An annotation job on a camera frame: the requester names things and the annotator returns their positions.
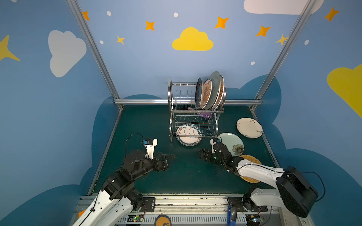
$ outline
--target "yellow cloud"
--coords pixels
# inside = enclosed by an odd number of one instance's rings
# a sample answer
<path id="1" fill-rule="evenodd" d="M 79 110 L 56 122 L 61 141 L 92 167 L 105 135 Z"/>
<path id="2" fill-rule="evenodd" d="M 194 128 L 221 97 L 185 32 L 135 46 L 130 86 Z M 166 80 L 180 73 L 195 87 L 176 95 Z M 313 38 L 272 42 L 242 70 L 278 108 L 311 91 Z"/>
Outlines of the yellow cloud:
<path id="1" fill-rule="evenodd" d="M 214 43 L 208 39 L 207 34 L 194 27 L 183 30 L 180 38 L 175 39 L 172 43 L 172 47 L 176 50 L 207 51 L 213 46 Z"/>
<path id="2" fill-rule="evenodd" d="M 360 117 L 362 117 L 362 64 L 356 68 L 336 68 L 327 83 Z"/>

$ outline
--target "white cloud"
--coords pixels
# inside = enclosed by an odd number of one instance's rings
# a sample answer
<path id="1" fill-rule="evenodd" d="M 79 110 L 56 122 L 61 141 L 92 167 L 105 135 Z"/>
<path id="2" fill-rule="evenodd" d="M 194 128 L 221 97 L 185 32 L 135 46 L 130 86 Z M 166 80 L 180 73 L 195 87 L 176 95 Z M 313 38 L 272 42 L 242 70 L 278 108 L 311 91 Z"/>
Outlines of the white cloud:
<path id="1" fill-rule="evenodd" d="M 249 13 L 272 13 L 299 15 L 308 0 L 245 0 L 244 9 Z M 323 4 L 324 0 L 317 0 L 312 13 L 315 13 Z"/>
<path id="2" fill-rule="evenodd" d="M 70 31 L 51 31 L 48 37 L 50 70 L 56 77 L 63 77 L 87 52 L 85 42 Z"/>

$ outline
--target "two-tier dish rack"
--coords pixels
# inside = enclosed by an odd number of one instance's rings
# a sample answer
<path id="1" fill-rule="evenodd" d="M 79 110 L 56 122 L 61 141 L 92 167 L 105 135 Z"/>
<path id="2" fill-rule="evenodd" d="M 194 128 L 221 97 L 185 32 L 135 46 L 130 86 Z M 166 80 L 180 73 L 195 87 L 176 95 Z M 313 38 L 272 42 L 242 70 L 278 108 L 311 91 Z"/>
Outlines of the two-tier dish rack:
<path id="1" fill-rule="evenodd" d="M 196 109 L 195 104 L 195 82 L 172 82 L 168 83 L 168 105 L 170 110 L 170 140 L 177 137 L 177 130 L 180 126 L 192 123 L 198 127 L 201 134 L 183 135 L 183 137 L 214 137 L 218 134 L 218 121 L 220 114 L 224 112 L 224 103 L 226 99 L 226 89 L 223 90 L 223 96 L 220 104 L 215 109 Z M 211 118 L 206 118 L 201 114 L 211 114 Z"/>

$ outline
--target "green tabletop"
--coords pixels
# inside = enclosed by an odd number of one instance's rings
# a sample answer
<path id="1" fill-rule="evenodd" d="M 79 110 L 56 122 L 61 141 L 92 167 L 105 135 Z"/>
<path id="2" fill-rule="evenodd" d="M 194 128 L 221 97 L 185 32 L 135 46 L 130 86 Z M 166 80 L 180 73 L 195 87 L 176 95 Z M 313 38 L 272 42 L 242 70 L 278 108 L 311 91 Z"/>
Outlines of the green tabletop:
<path id="1" fill-rule="evenodd" d="M 256 157 L 263 165 L 275 167 L 262 137 L 247 138 L 236 129 L 237 120 L 244 117 L 252 118 L 248 106 L 225 106 L 219 119 L 219 134 L 238 135 L 245 145 L 244 154 Z M 176 155 L 168 171 L 152 171 L 135 182 L 135 188 L 141 193 L 245 193 L 250 187 L 271 188 L 262 182 L 251 184 L 219 165 L 201 161 L 197 151 L 211 149 L 208 138 L 193 147 L 184 146 L 175 138 L 170 142 L 168 106 L 125 106 L 94 192 L 98 192 L 107 176 L 123 164 L 125 141 L 133 133 L 158 139 L 155 152 Z M 127 142 L 127 153 L 143 148 L 140 142 L 141 136 L 133 135 Z"/>

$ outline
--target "woven placemat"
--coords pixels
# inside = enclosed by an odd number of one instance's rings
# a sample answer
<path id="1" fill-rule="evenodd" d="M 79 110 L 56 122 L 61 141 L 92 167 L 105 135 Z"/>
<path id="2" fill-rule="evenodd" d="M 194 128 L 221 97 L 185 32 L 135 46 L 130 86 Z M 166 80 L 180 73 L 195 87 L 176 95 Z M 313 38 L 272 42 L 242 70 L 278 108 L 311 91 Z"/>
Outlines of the woven placemat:
<path id="1" fill-rule="evenodd" d="M 254 156 L 251 156 L 251 155 L 240 155 L 240 157 L 243 157 L 243 158 L 245 158 L 246 160 L 249 160 L 249 161 L 251 161 L 251 162 L 253 162 L 253 163 L 256 163 L 256 164 L 260 164 L 260 165 L 262 165 L 261 164 L 261 162 L 257 159 L 257 158 L 255 158 Z M 247 176 L 240 176 L 241 178 L 243 178 L 244 180 L 246 180 L 247 182 L 249 182 L 249 183 L 259 183 L 260 182 L 260 180 L 255 180 L 254 178 L 250 178 L 250 177 L 247 177 Z"/>

